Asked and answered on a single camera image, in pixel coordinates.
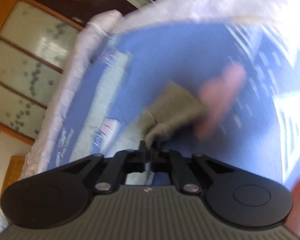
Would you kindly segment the person's bare hand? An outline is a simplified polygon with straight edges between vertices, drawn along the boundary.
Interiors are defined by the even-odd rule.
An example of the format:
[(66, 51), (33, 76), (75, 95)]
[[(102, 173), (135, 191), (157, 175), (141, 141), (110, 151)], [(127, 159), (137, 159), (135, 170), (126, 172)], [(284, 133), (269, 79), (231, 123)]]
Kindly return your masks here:
[(207, 105), (207, 113), (194, 127), (196, 137), (206, 139), (213, 133), (230, 111), (246, 78), (244, 67), (234, 63), (225, 66), (220, 76), (203, 84), (198, 96)]

